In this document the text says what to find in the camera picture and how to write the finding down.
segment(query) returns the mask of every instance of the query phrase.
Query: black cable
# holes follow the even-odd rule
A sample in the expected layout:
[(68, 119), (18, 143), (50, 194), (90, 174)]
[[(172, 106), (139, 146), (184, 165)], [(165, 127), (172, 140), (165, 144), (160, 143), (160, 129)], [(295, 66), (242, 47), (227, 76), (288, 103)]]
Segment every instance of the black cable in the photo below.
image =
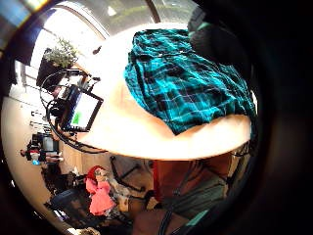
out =
[(40, 89), (39, 89), (39, 96), (40, 96), (41, 104), (42, 104), (42, 106), (43, 106), (45, 109), (46, 109), (46, 105), (45, 105), (44, 103), (48, 104), (48, 102), (45, 101), (45, 100), (43, 99), (42, 95), (41, 95), (41, 94), (42, 94), (42, 88), (43, 88), (44, 84), (46, 83), (46, 81), (47, 81), (50, 77), (52, 77), (52, 76), (54, 76), (54, 75), (57, 75), (57, 74), (60, 74), (60, 73), (64, 73), (64, 72), (67, 72), (67, 70), (60, 70), (60, 71), (51, 73), (51, 74), (47, 75), (46, 78), (42, 81), (42, 83), (41, 83), (41, 85), (40, 85)]
[(107, 150), (100, 150), (100, 151), (89, 151), (89, 150), (84, 150), (84, 149), (81, 149), (81, 147), (87, 147), (87, 148), (92, 148), (92, 149), (97, 149), (91, 145), (87, 145), (87, 144), (84, 144), (84, 143), (81, 143), (79, 141), (76, 141), (76, 140), (72, 140), (72, 139), (69, 139), (67, 138), (66, 136), (63, 135), (63, 133), (61, 133), (57, 128), (56, 126), (51, 122), (51, 119), (50, 119), (50, 109), (49, 107), (52, 105), (52, 103), (55, 102), (57, 103), (55, 100), (51, 100), (48, 102), (48, 105), (46, 107), (46, 117), (47, 117), (47, 120), (51, 126), (51, 129), (54, 131), (54, 133), (62, 140), (64, 141), (67, 145), (70, 145), (70, 147), (80, 151), (80, 152), (83, 152), (83, 153), (87, 153), (87, 154), (102, 154), (102, 153), (106, 153)]

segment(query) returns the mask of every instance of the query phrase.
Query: potted plant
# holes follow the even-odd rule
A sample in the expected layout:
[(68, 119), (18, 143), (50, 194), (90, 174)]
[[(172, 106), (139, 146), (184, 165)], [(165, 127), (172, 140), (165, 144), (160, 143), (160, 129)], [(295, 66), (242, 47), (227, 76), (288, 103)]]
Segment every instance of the potted plant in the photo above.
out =
[[(69, 69), (77, 61), (77, 50), (70, 43), (62, 37), (57, 37), (57, 43), (53, 48), (47, 48), (42, 57), (36, 85), (41, 86), (48, 75), (54, 74), (63, 69)], [(64, 77), (64, 73), (52, 75), (45, 81), (43, 88), (53, 91), (54, 86), (57, 85)]]

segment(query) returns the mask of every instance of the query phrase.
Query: stuffed doll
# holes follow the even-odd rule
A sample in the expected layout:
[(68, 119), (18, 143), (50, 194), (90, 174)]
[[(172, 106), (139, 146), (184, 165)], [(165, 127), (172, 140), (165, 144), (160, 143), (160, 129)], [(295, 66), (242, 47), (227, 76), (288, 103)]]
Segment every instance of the stuffed doll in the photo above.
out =
[(103, 167), (95, 165), (86, 175), (86, 190), (91, 195), (89, 211), (94, 215), (109, 216), (116, 206), (109, 195), (112, 188), (108, 181), (108, 174)]

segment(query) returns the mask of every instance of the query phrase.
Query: round white table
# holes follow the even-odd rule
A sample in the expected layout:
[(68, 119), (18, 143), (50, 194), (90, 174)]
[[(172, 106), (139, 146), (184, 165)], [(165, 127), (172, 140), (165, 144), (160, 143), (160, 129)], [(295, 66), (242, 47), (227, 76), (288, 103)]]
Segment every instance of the round white table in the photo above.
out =
[(123, 71), (134, 33), (152, 27), (165, 26), (152, 24), (124, 31), (108, 39), (88, 63), (87, 70), (101, 78), (92, 92), (102, 97), (104, 103), (90, 131), (79, 133), (78, 140), (122, 156), (175, 161), (217, 156), (242, 146), (250, 138), (247, 116), (220, 117), (175, 136), (161, 119), (137, 104), (127, 88)]

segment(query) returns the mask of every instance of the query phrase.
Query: red hair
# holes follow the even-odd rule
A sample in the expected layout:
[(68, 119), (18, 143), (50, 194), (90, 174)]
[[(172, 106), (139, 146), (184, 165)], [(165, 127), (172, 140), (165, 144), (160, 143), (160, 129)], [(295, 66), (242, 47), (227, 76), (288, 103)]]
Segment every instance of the red hair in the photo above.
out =
[(96, 176), (95, 176), (95, 171), (96, 171), (97, 168), (104, 169), (104, 168), (103, 168), (102, 166), (100, 166), (100, 165), (95, 165), (95, 166), (91, 167), (91, 168), (89, 169), (87, 175), (86, 175), (86, 179), (87, 179), (87, 178), (90, 178), (90, 179), (93, 179), (93, 180), (97, 181), (97, 180), (96, 180)]

